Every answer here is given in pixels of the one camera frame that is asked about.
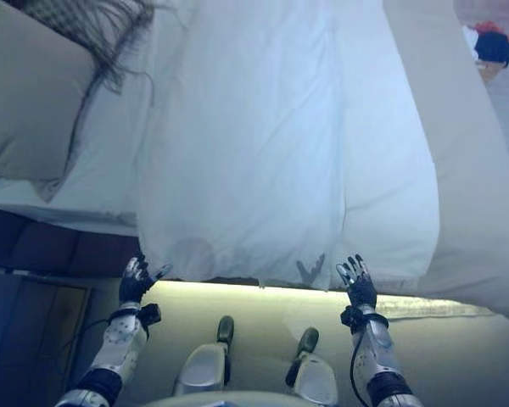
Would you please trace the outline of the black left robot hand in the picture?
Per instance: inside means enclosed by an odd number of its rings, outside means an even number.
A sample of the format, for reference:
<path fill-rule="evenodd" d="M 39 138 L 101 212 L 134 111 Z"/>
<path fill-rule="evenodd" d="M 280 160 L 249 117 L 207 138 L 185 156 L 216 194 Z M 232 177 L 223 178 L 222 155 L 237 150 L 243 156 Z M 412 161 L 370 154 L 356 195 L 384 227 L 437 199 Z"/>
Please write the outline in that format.
<path fill-rule="evenodd" d="M 158 270 L 151 271 L 148 261 L 143 254 L 132 257 L 124 269 L 120 279 L 119 302 L 140 304 L 145 293 L 160 279 L 164 278 L 172 270 L 172 265 L 167 264 Z"/>

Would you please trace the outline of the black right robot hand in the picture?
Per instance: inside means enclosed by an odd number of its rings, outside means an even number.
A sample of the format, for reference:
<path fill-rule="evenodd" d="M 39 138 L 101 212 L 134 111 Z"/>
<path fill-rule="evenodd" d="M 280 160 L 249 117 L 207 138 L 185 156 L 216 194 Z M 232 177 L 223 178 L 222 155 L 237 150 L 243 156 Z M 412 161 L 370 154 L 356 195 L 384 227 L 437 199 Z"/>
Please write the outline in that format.
<path fill-rule="evenodd" d="M 336 264 L 336 271 L 342 280 L 353 307 L 377 308 L 378 293 L 367 270 L 364 259 L 359 255 L 349 256 L 343 263 Z"/>

